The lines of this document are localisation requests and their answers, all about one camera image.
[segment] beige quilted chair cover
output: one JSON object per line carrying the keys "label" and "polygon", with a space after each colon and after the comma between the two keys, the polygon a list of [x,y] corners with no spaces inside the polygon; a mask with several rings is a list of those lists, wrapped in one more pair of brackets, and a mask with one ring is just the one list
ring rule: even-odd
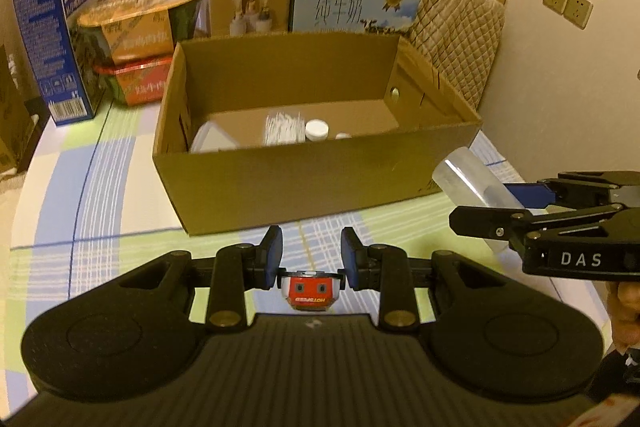
{"label": "beige quilted chair cover", "polygon": [[420,0],[409,38],[478,107],[503,25],[497,0]]}

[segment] beige wall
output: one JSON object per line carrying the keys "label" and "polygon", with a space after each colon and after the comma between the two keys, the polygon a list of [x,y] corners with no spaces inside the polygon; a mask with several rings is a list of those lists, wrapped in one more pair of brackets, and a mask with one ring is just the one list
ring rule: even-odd
{"label": "beige wall", "polygon": [[580,30],[542,0],[507,0],[480,113],[527,180],[640,171],[640,0],[590,1]]}

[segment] floor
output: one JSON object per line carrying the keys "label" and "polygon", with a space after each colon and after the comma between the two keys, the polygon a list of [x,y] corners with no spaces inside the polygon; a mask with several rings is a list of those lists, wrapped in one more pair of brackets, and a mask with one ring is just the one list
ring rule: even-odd
{"label": "floor", "polygon": [[[23,183],[24,175],[0,181],[0,346],[4,346],[4,300],[7,292],[6,274],[8,273],[11,227]],[[3,353],[4,350],[0,348],[0,367],[4,367]],[[8,413],[3,410],[6,403],[6,388],[2,378],[0,379],[0,418]]]}

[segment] table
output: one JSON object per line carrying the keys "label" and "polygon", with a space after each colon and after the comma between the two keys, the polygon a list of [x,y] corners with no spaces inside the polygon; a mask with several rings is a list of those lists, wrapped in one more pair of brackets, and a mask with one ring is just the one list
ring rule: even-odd
{"label": "table", "polygon": [[[46,126],[18,203],[12,232],[4,345],[0,344],[0,417],[35,390],[20,357],[20,338],[39,314],[170,250],[209,257],[221,247],[258,243],[265,228],[189,237],[169,202],[151,158],[158,105],[123,108],[103,102],[92,121]],[[480,133],[472,151],[503,182],[521,182],[513,167]],[[282,265],[290,270],[341,267],[339,232],[354,227],[363,243],[388,243],[414,257],[455,250],[587,313],[610,343],[606,310],[593,285],[530,277],[513,251],[494,255],[481,239],[456,236],[447,226],[453,204],[444,194],[307,219],[282,226]],[[206,292],[197,293],[191,319],[204,321]],[[426,290],[418,290],[421,320],[433,320]],[[256,311],[292,313],[277,289],[247,293]],[[347,289],[334,313],[376,317],[378,296]]]}

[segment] barcode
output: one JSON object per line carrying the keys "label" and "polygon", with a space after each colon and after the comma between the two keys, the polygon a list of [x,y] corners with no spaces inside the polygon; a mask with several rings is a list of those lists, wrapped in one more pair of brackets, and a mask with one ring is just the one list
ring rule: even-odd
{"label": "barcode", "polygon": [[86,116],[86,108],[82,98],[70,98],[64,102],[49,103],[49,111],[56,122]]}

